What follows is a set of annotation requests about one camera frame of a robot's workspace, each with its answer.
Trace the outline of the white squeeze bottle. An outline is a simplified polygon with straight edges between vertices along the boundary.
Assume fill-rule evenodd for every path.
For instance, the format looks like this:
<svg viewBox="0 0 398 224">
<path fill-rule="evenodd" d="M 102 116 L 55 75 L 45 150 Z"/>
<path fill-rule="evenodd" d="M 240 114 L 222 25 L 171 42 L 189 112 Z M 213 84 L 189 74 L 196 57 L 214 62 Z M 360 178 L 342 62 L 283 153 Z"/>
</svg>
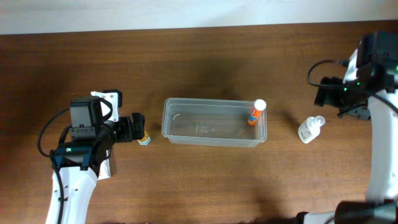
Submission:
<svg viewBox="0 0 398 224">
<path fill-rule="evenodd" d="M 320 134 L 320 128 L 325 124 L 322 116 L 308 117 L 298 128 L 298 136 L 304 144 L 308 144 Z"/>
</svg>

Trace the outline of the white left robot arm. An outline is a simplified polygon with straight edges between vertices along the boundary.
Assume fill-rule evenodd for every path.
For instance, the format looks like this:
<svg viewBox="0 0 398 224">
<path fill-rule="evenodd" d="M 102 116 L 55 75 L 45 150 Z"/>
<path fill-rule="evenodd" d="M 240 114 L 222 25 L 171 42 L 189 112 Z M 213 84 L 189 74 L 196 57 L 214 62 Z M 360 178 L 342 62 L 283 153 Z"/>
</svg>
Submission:
<svg viewBox="0 0 398 224">
<path fill-rule="evenodd" d="M 81 140 L 77 140 L 83 136 L 77 127 L 69 125 L 62 131 L 58 147 L 49 152 L 53 174 L 47 223 L 86 222 L 101 165 L 110 159 L 116 143 L 142 139 L 145 121 L 140 113 L 105 121 L 97 128 L 86 127 L 95 137 Z"/>
</svg>

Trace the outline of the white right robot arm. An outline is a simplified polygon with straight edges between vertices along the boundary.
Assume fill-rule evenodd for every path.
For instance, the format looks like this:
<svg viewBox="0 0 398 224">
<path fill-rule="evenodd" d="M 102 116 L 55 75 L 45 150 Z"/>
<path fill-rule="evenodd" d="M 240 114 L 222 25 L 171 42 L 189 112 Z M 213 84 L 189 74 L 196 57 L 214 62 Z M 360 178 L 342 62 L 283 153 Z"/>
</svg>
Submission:
<svg viewBox="0 0 398 224">
<path fill-rule="evenodd" d="M 371 176 L 363 202 L 342 201 L 333 212 L 302 212 L 296 223 L 397 223 L 397 67 L 341 61 L 342 80 L 322 80 L 318 102 L 342 114 L 362 106 L 372 125 Z"/>
</svg>

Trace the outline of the clear plastic container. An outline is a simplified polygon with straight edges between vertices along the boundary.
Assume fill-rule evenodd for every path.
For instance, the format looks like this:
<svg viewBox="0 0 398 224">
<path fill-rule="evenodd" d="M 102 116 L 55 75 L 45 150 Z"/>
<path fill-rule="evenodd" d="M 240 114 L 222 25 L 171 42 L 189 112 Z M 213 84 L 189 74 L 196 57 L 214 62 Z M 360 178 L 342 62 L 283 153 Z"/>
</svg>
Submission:
<svg viewBox="0 0 398 224">
<path fill-rule="evenodd" d="M 174 144 L 256 147 L 267 139 L 267 113 L 248 124 L 253 101 L 168 98 L 162 135 Z"/>
</svg>

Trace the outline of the orange tube white cap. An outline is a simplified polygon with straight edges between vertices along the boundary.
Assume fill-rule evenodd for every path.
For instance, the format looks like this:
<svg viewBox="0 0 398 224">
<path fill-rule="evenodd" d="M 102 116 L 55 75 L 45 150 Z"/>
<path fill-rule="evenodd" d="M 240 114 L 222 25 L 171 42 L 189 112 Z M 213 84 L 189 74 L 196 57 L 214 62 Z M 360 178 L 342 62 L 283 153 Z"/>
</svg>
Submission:
<svg viewBox="0 0 398 224">
<path fill-rule="evenodd" d="M 257 99 L 254 102 L 254 108 L 251 111 L 251 114 L 248 119 L 248 124 L 254 126 L 258 119 L 261 117 L 262 112 L 266 109 L 267 103 L 262 99 Z"/>
</svg>

